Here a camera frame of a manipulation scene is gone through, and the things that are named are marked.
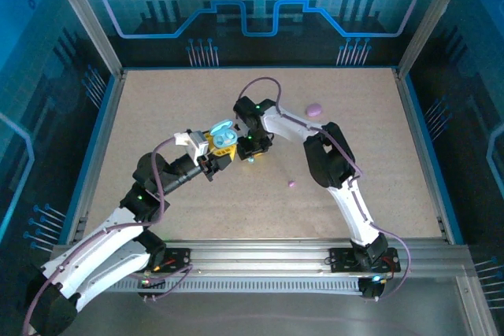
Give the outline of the blue earbud charging case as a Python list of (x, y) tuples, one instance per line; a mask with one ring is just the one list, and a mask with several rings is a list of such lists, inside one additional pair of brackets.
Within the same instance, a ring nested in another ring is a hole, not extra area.
[(238, 135), (233, 129), (233, 124), (232, 120), (222, 120), (210, 128), (209, 134), (213, 138), (213, 145), (217, 149), (236, 144)]

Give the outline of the blue table edge strip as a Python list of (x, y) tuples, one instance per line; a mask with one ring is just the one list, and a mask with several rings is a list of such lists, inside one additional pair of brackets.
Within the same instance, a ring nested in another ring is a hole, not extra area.
[(98, 173), (98, 141), (100, 139), (100, 133), (106, 117), (109, 100), (116, 86), (116, 81), (117, 79), (114, 76), (111, 76), (106, 84), (102, 105), (98, 109), (80, 173), (66, 213), (66, 221), (73, 221), (75, 218), (81, 217), (81, 212), (86, 211), (89, 206), (88, 203), (91, 201), (92, 193), (95, 190), (97, 182), (96, 175)]
[(412, 123), (416, 130), (413, 132), (415, 137), (415, 146), (421, 159), (421, 167), (428, 184), (428, 191), (432, 197), (435, 210), (437, 211), (441, 223), (443, 224), (446, 240), (450, 244), (464, 245), (465, 240), (462, 236), (461, 228), (454, 211), (454, 206), (448, 193), (447, 185), (443, 178), (438, 158), (435, 154), (432, 137), (428, 132), (427, 123), (424, 119), (424, 113), (421, 109), (417, 93), (414, 89), (410, 76), (402, 81), (405, 96), (409, 101), (407, 105), (411, 113)]

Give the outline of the black base connector block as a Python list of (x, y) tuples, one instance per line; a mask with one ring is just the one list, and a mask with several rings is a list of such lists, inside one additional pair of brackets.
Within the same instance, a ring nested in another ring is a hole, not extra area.
[(166, 291), (166, 281), (164, 279), (141, 278), (138, 279), (137, 294), (144, 300), (153, 300)]
[(377, 301), (384, 292), (387, 279), (380, 275), (358, 279), (358, 289), (366, 300)]

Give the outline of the grey metal floor plate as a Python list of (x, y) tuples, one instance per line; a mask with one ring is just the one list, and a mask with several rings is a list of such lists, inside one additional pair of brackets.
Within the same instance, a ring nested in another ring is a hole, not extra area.
[(449, 285), (368, 303), (334, 294), (103, 294), (65, 336), (473, 336)]

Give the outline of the aluminium table side rail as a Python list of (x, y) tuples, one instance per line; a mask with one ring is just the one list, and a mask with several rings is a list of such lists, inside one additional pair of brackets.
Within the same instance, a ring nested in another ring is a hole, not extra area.
[(454, 282), (456, 299), (470, 336), (504, 336), (504, 258), (479, 250), (463, 241), (460, 225), (434, 151), (424, 114), (409, 79), (392, 70), (421, 169), (441, 230), (441, 245), (448, 256), (435, 268)]
[[(109, 100), (108, 108), (106, 110), (106, 117), (104, 119), (104, 123), (102, 126), (102, 131), (100, 133), (100, 139), (98, 141), (98, 173), (96, 175), (96, 187), (98, 184), (98, 177), (99, 173), (102, 168), (104, 156), (106, 153), (106, 148), (109, 143), (109, 138), (111, 135), (112, 127), (113, 127), (113, 122), (115, 119), (115, 116), (117, 114), (117, 109), (120, 101), (120, 96), (122, 94), (122, 91), (124, 89), (124, 82), (127, 77), (127, 72), (123, 69), (123, 74), (120, 79), (117, 79), (116, 81), (116, 86), (115, 89), (112, 92), (111, 98)], [(81, 212), (81, 217), (80, 218), (75, 218), (73, 221), (66, 221), (63, 223), (63, 228), (62, 231), (60, 232), (60, 237), (58, 239), (58, 242), (56, 244), (57, 247), (64, 247), (64, 246), (70, 246), (74, 243), (76, 240), (77, 236), (80, 236), (82, 231), (79, 229), (80, 226), (83, 226), (84, 224), (81, 222), (81, 219), (86, 217), (90, 208), (91, 208), (91, 202), (92, 199), (95, 195), (95, 190), (92, 193), (91, 201), (88, 203), (89, 206), (87, 207), (85, 212)]]

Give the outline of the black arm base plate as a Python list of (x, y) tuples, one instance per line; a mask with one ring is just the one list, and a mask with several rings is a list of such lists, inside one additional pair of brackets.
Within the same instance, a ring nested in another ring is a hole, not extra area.
[(336, 272), (373, 272), (373, 273), (396, 273), (400, 272), (401, 264), (398, 258), (398, 251), (395, 248), (388, 248), (386, 252), (365, 268), (359, 264), (351, 248), (330, 248), (328, 255), (324, 259), (332, 273)]
[(154, 271), (158, 273), (173, 273), (185, 268), (191, 262), (191, 250), (188, 248), (167, 248), (156, 258)]

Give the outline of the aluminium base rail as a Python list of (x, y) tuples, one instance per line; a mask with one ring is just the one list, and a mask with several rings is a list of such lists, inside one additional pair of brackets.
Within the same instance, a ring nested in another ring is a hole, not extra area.
[(85, 277), (91, 273), (111, 271), (115, 279), (135, 277), (163, 279), (172, 273), (154, 271), (154, 263), (167, 248), (188, 248), (191, 262), (185, 268), (204, 277), (369, 277), (372, 274), (413, 278), (440, 278), (448, 274), (434, 272), (448, 256), (436, 238), (414, 239), (405, 244), (392, 242), (389, 248), (398, 251), (401, 271), (396, 273), (336, 272), (324, 263), (330, 248), (351, 248), (349, 242), (323, 239), (281, 240), (209, 240), (169, 242), (157, 253), (149, 254), (138, 242), (130, 241), (116, 252), (106, 248), (91, 256), (89, 263), (80, 262)]

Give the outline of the aluminium frame post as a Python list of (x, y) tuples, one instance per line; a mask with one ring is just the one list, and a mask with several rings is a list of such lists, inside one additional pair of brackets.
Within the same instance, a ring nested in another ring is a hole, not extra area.
[(123, 74), (122, 64), (88, 0), (67, 0), (94, 47), (115, 79)]
[(424, 48), (428, 38), (433, 32), (435, 26), (438, 24), (442, 15), (446, 12), (447, 7), (451, 0), (432, 0), (429, 7), (425, 11), (421, 22), (413, 34), (409, 45), (406, 47), (402, 59), (397, 67), (397, 78), (404, 80), (413, 64), (419, 57), (422, 49)]

